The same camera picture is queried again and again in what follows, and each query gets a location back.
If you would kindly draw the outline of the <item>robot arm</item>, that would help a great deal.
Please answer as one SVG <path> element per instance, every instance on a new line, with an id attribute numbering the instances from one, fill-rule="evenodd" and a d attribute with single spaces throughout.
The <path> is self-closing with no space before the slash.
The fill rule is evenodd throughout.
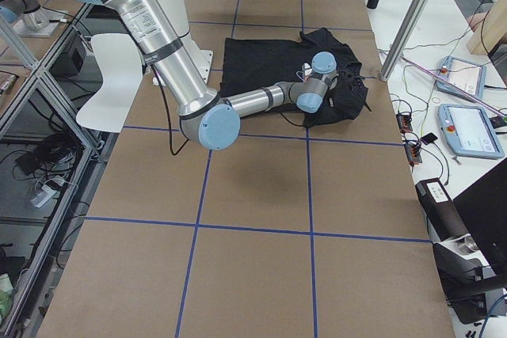
<path id="1" fill-rule="evenodd" d="M 289 103 L 306 113 L 316 113 L 337 85 L 336 60 L 323 51 L 314 56 L 311 72 L 302 82 L 278 82 L 222 98 L 207 86 L 158 0 L 78 1 L 103 5 L 119 14 L 145 63 L 153 67 L 175 96 L 183 135 L 209 150 L 233 144 L 243 116 Z"/>

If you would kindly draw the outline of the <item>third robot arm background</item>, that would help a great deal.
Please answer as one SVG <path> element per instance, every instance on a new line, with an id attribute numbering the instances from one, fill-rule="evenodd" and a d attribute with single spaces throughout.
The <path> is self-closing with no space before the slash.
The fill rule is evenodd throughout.
<path id="1" fill-rule="evenodd" d="M 10 24 L 22 15 L 34 13 L 39 9 L 38 0 L 1 0 L 1 16 Z"/>

